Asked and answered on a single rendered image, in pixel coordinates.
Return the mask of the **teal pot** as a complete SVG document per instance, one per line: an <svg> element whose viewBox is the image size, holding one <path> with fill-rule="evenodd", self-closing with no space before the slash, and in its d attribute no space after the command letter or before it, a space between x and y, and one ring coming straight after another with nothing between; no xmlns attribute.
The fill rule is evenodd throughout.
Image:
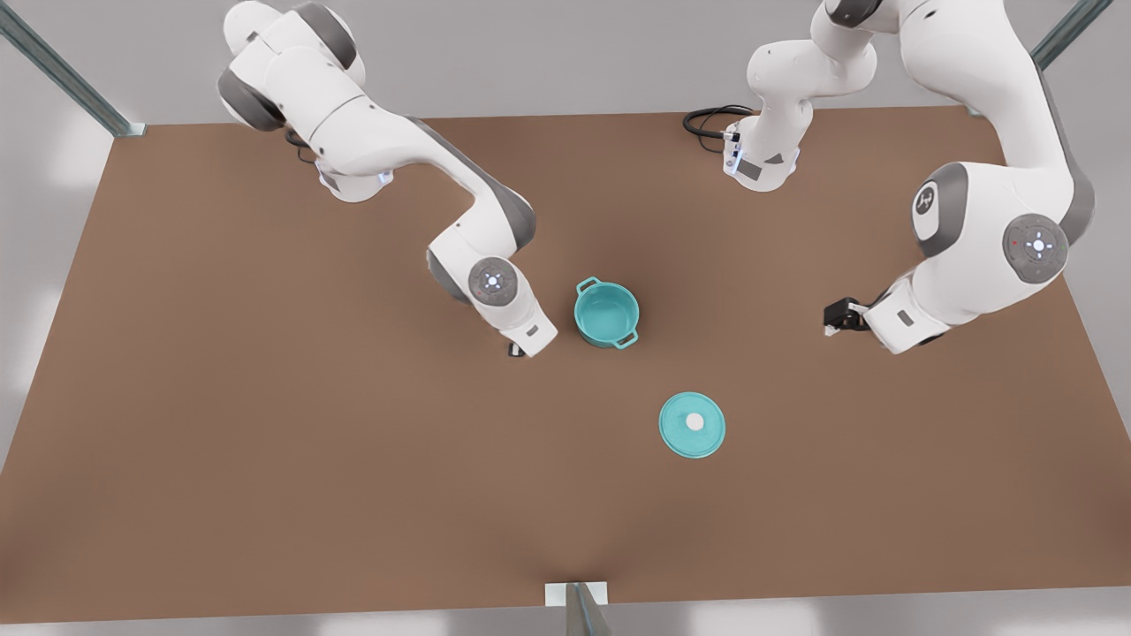
<svg viewBox="0 0 1131 636"><path fill-rule="evenodd" d="M576 293L575 323L590 345L625 350L638 341L640 306L628 289L592 276Z"/></svg>

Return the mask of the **teal pot lid white knob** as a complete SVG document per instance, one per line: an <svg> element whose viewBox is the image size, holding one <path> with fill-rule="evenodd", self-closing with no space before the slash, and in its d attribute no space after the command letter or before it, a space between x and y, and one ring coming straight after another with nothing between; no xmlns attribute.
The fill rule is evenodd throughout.
<svg viewBox="0 0 1131 636"><path fill-rule="evenodd" d="M682 458L706 458L724 442L725 415L703 394L677 393L663 403L658 430L663 442Z"/></svg>

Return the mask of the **silver frame post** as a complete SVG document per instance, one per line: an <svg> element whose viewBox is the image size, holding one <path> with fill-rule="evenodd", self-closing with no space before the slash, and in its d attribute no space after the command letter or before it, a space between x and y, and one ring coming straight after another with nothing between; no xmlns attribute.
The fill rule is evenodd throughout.
<svg viewBox="0 0 1131 636"><path fill-rule="evenodd" d="M1074 0L1057 25L1031 49L1038 69L1047 70L1113 3L1114 0Z"/></svg>
<svg viewBox="0 0 1131 636"><path fill-rule="evenodd" d="M558 582L544 585L544 605L566 608L566 636L613 636L602 613L608 604L606 582Z"/></svg>
<svg viewBox="0 0 1131 636"><path fill-rule="evenodd" d="M74 70L72 65L68 65L64 58L57 53L57 50L51 48L5 0L0 0L0 35L64 92L64 95L83 108L110 136L133 138L146 132L146 124L131 122L122 117L116 108L110 105L110 102L102 97L77 70Z"/></svg>

